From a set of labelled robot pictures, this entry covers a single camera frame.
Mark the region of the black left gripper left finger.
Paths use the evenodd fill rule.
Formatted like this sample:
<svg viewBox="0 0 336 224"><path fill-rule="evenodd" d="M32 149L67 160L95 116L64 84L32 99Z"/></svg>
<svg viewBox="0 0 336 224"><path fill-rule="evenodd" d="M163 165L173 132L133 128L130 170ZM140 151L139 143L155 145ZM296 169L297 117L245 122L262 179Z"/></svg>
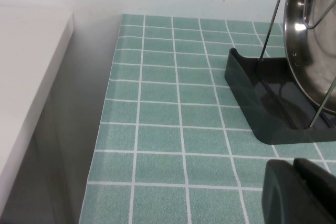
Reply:
<svg viewBox="0 0 336 224"><path fill-rule="evenodd" d="M266 163L262 209L265 223L335 223L293 163L282 160Z"/></svg>

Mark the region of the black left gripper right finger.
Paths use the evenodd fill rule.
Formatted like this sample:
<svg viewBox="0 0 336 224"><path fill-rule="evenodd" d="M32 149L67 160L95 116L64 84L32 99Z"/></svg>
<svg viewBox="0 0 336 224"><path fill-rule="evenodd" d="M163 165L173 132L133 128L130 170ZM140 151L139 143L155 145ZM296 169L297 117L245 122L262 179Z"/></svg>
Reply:
<svg viewBox="0 0 336 224"><path fill-rule="evenodd" d="M295 158L293 167L316 199L335 218L335 176L305 158Z"/></svg>

